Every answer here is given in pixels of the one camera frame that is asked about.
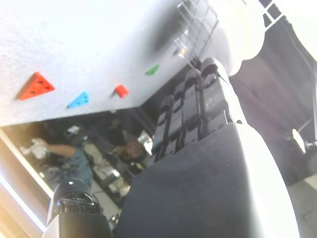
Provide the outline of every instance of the person's arm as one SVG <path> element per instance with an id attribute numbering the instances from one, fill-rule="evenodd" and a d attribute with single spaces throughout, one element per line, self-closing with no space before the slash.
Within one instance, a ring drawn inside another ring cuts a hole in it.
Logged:
<path id="1" fill-rule="evenodd" d="M 37 139 L 40 141 L 41 144 L 43 144 L 47 150 L 51 153 L 65 156 L 65 157 L 71 157 L 76 153 L 76 148 L 74 146 L 70 145 L 50 145 L 46 141 L 42 139 Z"/>

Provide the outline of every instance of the green block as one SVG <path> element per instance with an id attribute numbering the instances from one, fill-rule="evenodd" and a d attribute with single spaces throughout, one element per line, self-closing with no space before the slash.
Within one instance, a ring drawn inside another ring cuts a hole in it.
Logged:
<path id="1" fill-rule="evenodd" d="M 150 68 L 145 74 L 146 75 L 154 75 L 158 69 L 159 69 L 159 64 L 157 64 L 154 67 Z"/>

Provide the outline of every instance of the equipment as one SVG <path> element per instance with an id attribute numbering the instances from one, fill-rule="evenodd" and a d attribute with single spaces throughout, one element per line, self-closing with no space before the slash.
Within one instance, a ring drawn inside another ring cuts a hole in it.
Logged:
<path id="1" fill-rule="evenodd" d="M 222 65 L 206 59 L 180 85 L 162 104 L 150 165 L 134 178 L 114 237 L 298 238 L 282 176 Z M 44 237 L 99 237 L 85 228 L 109 237 L 88 191 L 74 185 L 56 189 Z M 61 236 L 66 227 L 82 232 Z"/>

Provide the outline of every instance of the orange triangle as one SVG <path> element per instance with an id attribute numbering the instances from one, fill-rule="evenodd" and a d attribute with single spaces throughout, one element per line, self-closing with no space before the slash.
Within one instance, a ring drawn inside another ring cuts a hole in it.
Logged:
<path id="1" fill-rule="evenodd" d="M 53 90 L 55 90 L 55 88 L 46 79 L 44 79 L 40 73 L 35 72 L 21 89 L 18 99 L 25 100 L 33 98 Z"/>

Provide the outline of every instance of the blue triangular block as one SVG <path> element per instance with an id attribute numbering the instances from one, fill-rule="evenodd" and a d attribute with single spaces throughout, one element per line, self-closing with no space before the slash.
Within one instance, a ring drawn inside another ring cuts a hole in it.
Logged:
<path id="1" fill-rule="evenodd" d="M 89 94 L 87 92 L 83 92 L 79 95 L 74 101 L 72 101 L 68 107 L 75 108 L 89 103 Z"/>

